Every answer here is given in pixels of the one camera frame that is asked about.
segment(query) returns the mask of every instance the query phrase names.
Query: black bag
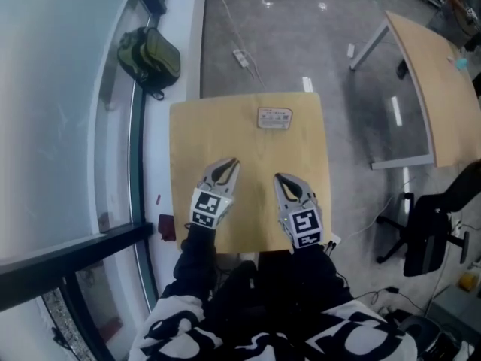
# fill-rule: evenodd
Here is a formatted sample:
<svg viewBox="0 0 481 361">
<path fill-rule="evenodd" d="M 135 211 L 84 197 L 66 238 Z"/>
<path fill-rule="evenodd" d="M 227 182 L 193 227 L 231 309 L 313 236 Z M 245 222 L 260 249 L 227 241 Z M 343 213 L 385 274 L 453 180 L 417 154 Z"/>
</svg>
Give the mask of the black bag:
<svg viewBox="0 0 481 361">
<path fill-rule="evenodd" d="M 124 71 L 157 100 L 180 76 L 179 50 L 153 27 L 124 33 L 117 58 Z"/>
</svg>

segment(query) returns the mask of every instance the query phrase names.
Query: office chair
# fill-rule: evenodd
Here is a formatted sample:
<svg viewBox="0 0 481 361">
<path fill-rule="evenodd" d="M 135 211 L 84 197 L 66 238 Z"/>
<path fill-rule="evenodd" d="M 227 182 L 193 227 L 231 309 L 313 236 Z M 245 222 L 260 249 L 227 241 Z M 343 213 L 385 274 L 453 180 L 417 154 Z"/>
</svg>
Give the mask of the office chair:
<svg viewBox="0 0 481 361">
<path fill-rule="evenodd" d="M 421 196 L 414 205 L 414 194 L 404 193 L 404 198 L 410 200 L 407 226 L 386 217 L 376 218 L 377 223 L 394 226 L 401 236 L 385 256 L 377 257 L 377 262 L 385 262 L 407 244 L 404 275 L 414 277 L 434 272 L 441 267 L 447 242 L 450 242 L 461 247 L 460 263 L 464 263 L 469 247 L 469 232 L 464 234 L 464 239 L 452 235 L 452 224 L 448 214 L 460 211 L 480 192 L 481 160 L 478 160 L 466 167 L 442 194 Z"/>
</svg>

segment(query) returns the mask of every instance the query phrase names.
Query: white cable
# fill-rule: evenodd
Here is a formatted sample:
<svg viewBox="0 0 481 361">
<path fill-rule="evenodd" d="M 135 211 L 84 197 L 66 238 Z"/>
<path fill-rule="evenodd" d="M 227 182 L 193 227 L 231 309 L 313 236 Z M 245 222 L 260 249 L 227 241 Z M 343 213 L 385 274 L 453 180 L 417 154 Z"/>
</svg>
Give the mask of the white cable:
<svg viewBox="0 0 481 361">
<path fill-rule="evenodd" d="M 408 183 L 411 182 L 411 181 L 414 181 L 414 179 L 416 179 L 416 176 L 412 177 L 412 178 L 409 179 L 407 182 L 404 182 L 403 185 L 400 187 L 400 190 L 404 188 L 404 185 L 408 184 Z M 376 219 L 378 218 L 378 216 L 380 216 L 380 215 L 383 213 L 383 211 L 384 211 L 385 209 L 387 209 L 387 207 L 389 206 L 389 203 L 391 203 L 391 200 L 392 200 L 394 197 L 395 197 L 395 196 L 391 196 L 391 198 L 388 199 L 388 201 L 387 201 L 387 203 L 385 204 L 385 206 L 383 207 L 383 209 L 382 209 L 378 214 L 376 214 L 376 216 L 374 217 L 373 221 L 372 221 L 371 223 L 369 223 L 369 225 L 367 225 L 367 226 L 364 227 L 363 229 L 358 230 L 357 232 L 353 232 L 353 233 L 349 234 L 345 239 L 343 239 L 343 240 L 339 243 L 339 245 L 341 245 L 343 242 L 347 241 L 348 239 L 352 238 L 354 235 L 360 234 L 361 232 L 369 229 L 372 225 L 374 225 L 375 222 L 376 222 Z"/>
<path fill-rule="evenodd" d="M 262 80 L 262 77 L 261 77 L 261 74 L 259 73 L 259 69 L 257 67 L 257 62 L 256 60 L 253 58 L 253 56 L 249 53 L 249 51 L 247 51 L 247 47 L 246 47 L 246 44 L 244 43 L 244 40 L 242 39 L 242 36 L 241 34 L 239 33 L 239 30 L 237 29 L 237 26 L 235 25 L 235 21 L 234 19 L 232 18 L 232 15 L 231 15 L 231 10 L 228 9 L 228 5 L 227 3 L 225 2 L 225 0 L 222 0 L 222 3 L 224 4 L 224 7 L 225 7 L 225 11 L 227 12 L 227 16 L 228 16 L 228 19 L 230 20 L 231 22 L 231 26 L 232 26 L 232 29 L 234 30 L 234 33 L 236 34 L 237 38 L 239 39 L 239 42 L 240 42 L 240 48 L 239 48 L 239 51 L 246 54 L 251 62 L 254 64 L 254 69 L 256 70 L 256 74 L 257 74 L 257 78 L 259 79 L 259 82 L 261 83 L 262 87 L 265 88 L 265 84 L 264 84 L 264 81 Z"/>
<path fill-rule="evenodd" d="M 441 282 L 441 278 L 443 277 L 444 274 L 444 269 L 446 268 L 446 264 L 448 263 L 448 257 L 449 257 L 449 249 L 451 248 L 450 245 L 448 245 L 448 250 L 446 250 L 446 255 L 444 257 L 444 264 L 443 268 L 441 269 L 441 273 L 439 274 L 439 278 L 437 279 L 436 286 L 434 287 L 433 293 L 431 295 L 431 298 L 429 299 L 428 307 L 426 308 L 426 311 L 424 313 L 424 317 L 428 316 L 429 308 L 431 307 L 431 304 L 433 303 L 434 297 L 436 296 L 437 293 L 437 287 L 439 286 L 439 283 Z"/>
</svg>

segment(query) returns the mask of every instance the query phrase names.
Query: wooden table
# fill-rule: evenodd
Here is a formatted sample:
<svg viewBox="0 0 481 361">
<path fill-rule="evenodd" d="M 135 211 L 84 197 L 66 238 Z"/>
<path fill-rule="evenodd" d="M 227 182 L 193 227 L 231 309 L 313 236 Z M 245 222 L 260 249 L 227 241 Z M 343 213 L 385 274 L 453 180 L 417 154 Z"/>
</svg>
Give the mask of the wooden table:
<svg viewBox="0 0 481 361">
<path fill-rule="evenodd" d="M 481 158 L 481 110 L 466 70 L 448 60 L 461 55 L 455 45 L 431 30 L 386 11 L 386 18 L 354 58 L 354 71 L 390 30 L 406 60 L 421 105 L 428 136 L 428 153 L 375 162 L 372 168 L 434 163 L 436 167 L 469 163 Z"/>
<path fill-rule="evenodd" d="M 290 108 L 288 130 L 260 129 L 257 110 Z M 331 187 L 319 97 L 315 93 L 229 96 L 171 107 L 171 185 L 177 243 L 187 235 L 192 192 L 205 168 L 240 160 L 235 203 L 219 225 L 218 253 L 251 253 L 291 247 L 277 222 L 274 174 L 306 180 L 319 200 L 324 242 L 331 236 Z"/>
</svg>

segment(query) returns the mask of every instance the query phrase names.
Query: concrete floor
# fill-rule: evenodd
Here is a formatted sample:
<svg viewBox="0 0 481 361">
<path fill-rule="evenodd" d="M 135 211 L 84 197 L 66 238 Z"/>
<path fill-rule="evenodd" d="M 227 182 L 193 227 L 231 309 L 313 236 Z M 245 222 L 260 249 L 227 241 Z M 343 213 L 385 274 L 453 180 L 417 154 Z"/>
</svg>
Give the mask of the concrete floor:
<svg viewBox="0 0 481 361">
<path fill-rule="evenodd" d="M 401 52 L 391 35 L 384 38 L 363 66 L 352 73 L 346 57 L 348 43 L 359 49 L 383 18 L 383 9 L 426 24 L 434 13 L 422 0 L 226 0 L 248 51 L 257 61 L 267 92 L 303 91 L 302 77 L 312 80 L 320 95 L 331 172 L 332 229 L 344 238 L 332 254 L 338 271 L 358 296 L 389 285 L 400 287 L 416 304 L 426 305 L 440 272 L 415 278 L 402 275 L 404 251 L 378 265 L 376 257 L 394 244 L 389 226 L 371 224 L 393 197 L 384 215 L 403 220 L 399 197 L 404 174 L 416 196 L 444 191 L 462 169 L 418 166 L 371 171 L 373 160 L 426 153 L 419 103 L 410 77 L 399 81 L 395 66 Z M 202 96 L 264 92 L 232 56 L 239 46 L 221 0 L 207 0 L 204 23 Z M 396 126 L 391 97 L 397 96 L 403 126 Z M 481 196 L 463 211 L 464 223 L 481 226 Z M 462 270 L 481 254 L 481 232 L 471 233 L 466 265 L 460 249 L 449 251 L 439 290 L 455 282 Z M 363 299 L 368 305 L 370 296 Z M 416 309 L 401 296 L 381 294 L 373 306 Z"/>
</svg>

